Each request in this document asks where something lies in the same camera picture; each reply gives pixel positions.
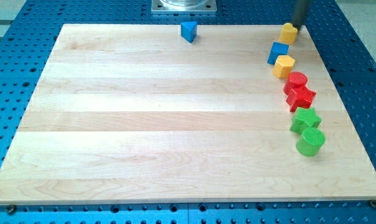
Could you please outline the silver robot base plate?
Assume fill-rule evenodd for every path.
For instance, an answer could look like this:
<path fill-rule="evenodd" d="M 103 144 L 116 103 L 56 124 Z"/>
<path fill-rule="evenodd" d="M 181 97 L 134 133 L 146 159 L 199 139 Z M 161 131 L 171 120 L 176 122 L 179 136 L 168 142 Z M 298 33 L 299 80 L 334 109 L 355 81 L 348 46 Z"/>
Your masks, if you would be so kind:
<path fill-rule="evenodd" d="M 216 0 L 152 0 L 152 14 L 215 14 Z"/>

